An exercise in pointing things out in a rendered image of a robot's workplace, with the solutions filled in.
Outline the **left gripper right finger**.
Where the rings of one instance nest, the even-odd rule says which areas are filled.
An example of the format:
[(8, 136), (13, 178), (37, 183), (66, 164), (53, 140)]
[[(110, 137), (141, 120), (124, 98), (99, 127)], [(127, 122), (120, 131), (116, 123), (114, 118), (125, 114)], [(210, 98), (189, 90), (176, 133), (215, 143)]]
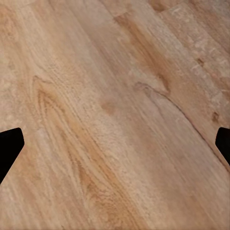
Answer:
[(220, 127), (217, 132), (215, 144), (230, 165), (230, 129)]

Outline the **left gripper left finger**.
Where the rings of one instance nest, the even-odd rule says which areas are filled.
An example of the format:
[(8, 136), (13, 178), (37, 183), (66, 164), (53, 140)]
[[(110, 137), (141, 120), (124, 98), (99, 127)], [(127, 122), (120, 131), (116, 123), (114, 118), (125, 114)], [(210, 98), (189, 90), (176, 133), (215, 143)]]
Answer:
[(19, 127), (0, 133), (0, 184), (23, 146), (23, 133)]

